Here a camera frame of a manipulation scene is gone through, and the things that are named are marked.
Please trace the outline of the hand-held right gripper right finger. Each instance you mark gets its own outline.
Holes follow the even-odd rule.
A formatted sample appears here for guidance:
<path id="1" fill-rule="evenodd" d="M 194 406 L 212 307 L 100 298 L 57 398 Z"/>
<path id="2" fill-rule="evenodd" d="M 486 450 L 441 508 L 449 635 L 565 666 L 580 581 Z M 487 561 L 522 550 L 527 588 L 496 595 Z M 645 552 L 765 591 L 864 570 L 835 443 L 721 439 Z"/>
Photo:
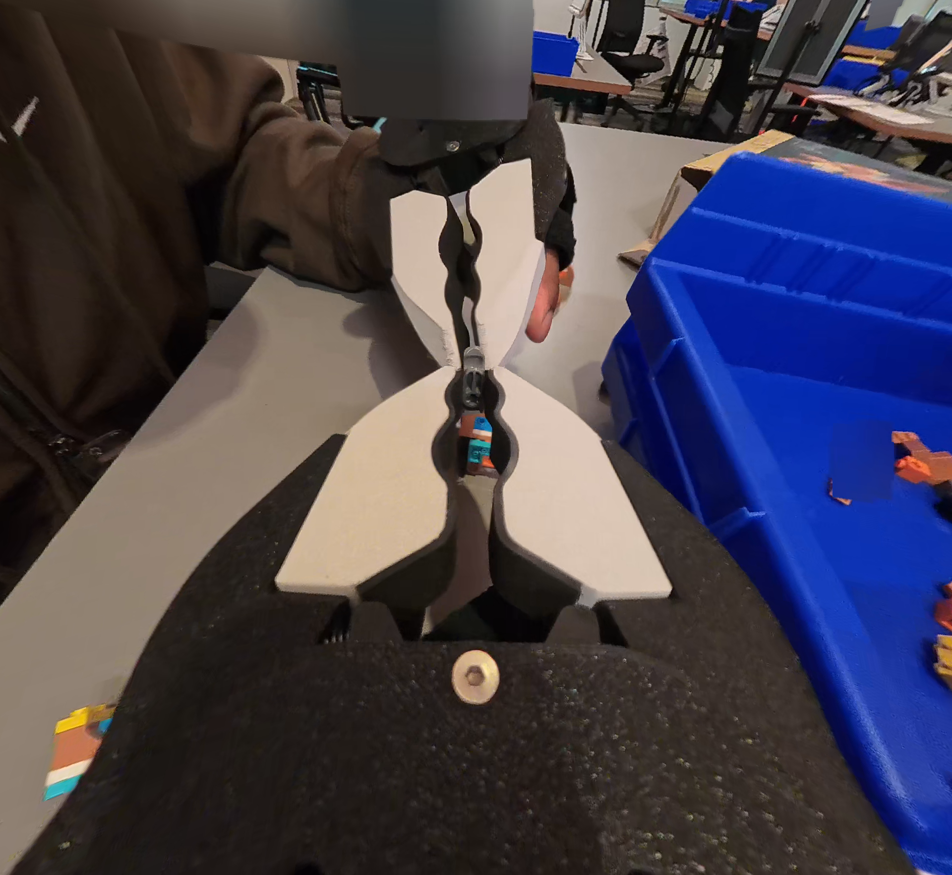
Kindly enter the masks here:
<path id="1" fill-rule="evenodd" d="M 488 375 L 492 583 L 518 608 L 666 599 L 672 584 L 598 434 L 507 369 Z"/>

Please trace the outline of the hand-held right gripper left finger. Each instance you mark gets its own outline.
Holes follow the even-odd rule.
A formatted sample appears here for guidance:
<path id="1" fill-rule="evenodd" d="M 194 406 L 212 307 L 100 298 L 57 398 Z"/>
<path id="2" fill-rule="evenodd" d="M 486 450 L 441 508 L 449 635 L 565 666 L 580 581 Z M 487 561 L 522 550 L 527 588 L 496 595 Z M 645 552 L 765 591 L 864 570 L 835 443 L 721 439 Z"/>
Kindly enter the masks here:
<path id="1" fill-rule="evenodd" d="M 279 569 L 283 593 L 380 603 L 421 618 L 456 567 L 461 370 L 393 394 L 347 433 Z"/>

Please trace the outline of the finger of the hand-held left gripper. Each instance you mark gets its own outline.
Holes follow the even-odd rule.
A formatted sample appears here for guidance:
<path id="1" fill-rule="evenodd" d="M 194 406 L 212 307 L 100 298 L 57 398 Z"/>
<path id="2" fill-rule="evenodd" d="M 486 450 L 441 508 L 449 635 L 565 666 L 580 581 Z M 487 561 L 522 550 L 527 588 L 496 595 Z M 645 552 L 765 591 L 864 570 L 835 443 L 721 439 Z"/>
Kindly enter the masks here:
<path id="1" fill-rule="evenodd" d="M 529 159 L 495 167 L 470 191 L 470 223 L 480 242 L 475 321 L 485 366 L 506 364 L 527 338 L 545 264 L 536 237 Z"/>
<path id="2" fill-rule="evenodd" d="M 459 369 L 469 346 L 462 223 L 448 198 L 422 191 L 392 199 L 389 210 L 392 286 L 429 355 Z"/>

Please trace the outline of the blue orange toy brick assembly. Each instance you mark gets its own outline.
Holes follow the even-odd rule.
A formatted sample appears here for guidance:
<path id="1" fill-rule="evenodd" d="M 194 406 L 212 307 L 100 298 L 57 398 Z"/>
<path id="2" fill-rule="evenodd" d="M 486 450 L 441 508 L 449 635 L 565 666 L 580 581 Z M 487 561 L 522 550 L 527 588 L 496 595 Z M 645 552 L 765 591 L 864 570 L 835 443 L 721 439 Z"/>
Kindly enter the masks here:
<path id="1" fill-rule="evenodd" d="M 492 463 L 492 425 L 481 410 L 464 409 L 458 420 L 457 465 L 461 477 L 498 479 Z"/>

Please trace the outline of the blue plastic bin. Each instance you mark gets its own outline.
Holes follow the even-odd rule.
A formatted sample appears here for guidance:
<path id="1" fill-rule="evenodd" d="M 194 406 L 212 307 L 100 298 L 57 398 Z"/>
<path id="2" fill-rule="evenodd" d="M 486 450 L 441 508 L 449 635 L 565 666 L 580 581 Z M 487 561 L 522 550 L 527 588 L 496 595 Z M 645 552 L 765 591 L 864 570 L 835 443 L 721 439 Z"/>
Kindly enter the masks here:
<path id="1" fill-rule="evenodd" d="M 618 444 L 645 462 L 661 429 L 648 357 L 633 319 L 625 320 L 601 365 Z"/>
<path id="2" fill-rule="evenodd" d="M 571 77 L 579 53 L 579 40 L 561 33 L 534 31 L 531 70 L 534 75 Z"/>
<path id="3" fill-rule="evenodd" d="M 893 431 L 950 452 L 950 203 L 732 156 L 627 294 L 661 429 L 644 462 L 798 653 L 916 869 L 950 873 L 950 524 Z"/>

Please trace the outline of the toy bricks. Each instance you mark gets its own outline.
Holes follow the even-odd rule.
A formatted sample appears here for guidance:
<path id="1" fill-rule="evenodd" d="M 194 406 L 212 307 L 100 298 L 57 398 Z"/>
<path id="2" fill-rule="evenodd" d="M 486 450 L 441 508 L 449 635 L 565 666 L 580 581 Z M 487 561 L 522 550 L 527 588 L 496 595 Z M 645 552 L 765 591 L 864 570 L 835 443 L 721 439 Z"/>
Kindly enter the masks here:
<path id="1" fill-rule="evenodd" d="M 951 524 L 951 454 L 934 451 L 911 431 L 893 431 L 894 473 L 911 485 L 924 486 L 932 494 L 936 515 Z M 933 643 L 932 667 L 935 676 L 951 689 L 951 582 L 939 587 L 933 618 L 939 635 Z"/>

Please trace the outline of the person's left forearm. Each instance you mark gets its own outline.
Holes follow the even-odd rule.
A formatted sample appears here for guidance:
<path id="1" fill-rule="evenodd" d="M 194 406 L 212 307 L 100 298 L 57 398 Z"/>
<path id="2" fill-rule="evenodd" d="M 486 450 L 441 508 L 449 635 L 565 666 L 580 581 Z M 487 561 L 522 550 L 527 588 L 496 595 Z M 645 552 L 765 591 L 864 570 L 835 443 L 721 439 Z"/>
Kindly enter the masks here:
<path id="1" fill-rule="evenodd" d="M 189 138 L 208 170 L 187 192 L 206 263 L 285 273 L 347 292 L 392 272 L 390 202 L 411 178 L 369 128 L 343 137 L 281 101 L 262 58 L 188 50 Z"/>

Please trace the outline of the person's left hand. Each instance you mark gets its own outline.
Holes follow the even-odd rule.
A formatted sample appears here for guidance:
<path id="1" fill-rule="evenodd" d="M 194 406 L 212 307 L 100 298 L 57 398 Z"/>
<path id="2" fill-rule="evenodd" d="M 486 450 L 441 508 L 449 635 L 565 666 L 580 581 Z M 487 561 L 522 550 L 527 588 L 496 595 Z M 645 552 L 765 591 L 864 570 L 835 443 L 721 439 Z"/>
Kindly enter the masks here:
<path id="1" fill-rule="evenodd" d="M 541 281 L 527 335 L 532 342 L 541 343 L 559 307 L 562 273 L 572 266 L 575 257 L 573 214 L 577 192 L 564 135 L 550 100 L 530 107 L 520 138 L 519 145 L 531 162 L 535 234 L 544 249 Z"/>

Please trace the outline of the printed cardboard sheet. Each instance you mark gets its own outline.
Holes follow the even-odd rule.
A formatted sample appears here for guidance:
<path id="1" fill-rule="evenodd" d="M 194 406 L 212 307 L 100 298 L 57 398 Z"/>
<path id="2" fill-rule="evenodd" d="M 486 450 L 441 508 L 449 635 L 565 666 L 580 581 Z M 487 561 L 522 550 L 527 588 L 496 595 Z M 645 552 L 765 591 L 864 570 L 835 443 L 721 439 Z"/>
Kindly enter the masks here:
<path id="1" fill-rule="evenodd" d="M 744 152 L 881 188 L 891 188 L 945 203 L 951 202 L 951 186 L 947 180 L 889 165 L 864 154 L 808 141 L 779 130 L 767 130 L 743 143 L 726 147 L 682 167 L 664 197 L 649 237 L 636 247 L 621 252 L 618 259 L 634 268 L 641 267 L 669 227 L 727 160 Z"/>

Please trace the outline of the black office chair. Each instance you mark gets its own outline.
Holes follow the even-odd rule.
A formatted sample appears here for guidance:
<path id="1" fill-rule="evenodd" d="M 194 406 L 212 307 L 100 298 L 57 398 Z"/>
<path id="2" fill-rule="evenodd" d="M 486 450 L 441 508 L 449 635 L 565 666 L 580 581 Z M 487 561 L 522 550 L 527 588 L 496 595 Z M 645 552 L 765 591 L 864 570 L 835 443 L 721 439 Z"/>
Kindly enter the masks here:
<path id="1" fill-rule="evenodd" d="M 629 83 L 662 78 L 670 72 L 667 35 L 658 27 L 638 51 L 644 33 L 647 0 L 610 0 L 597 51 Z"/>

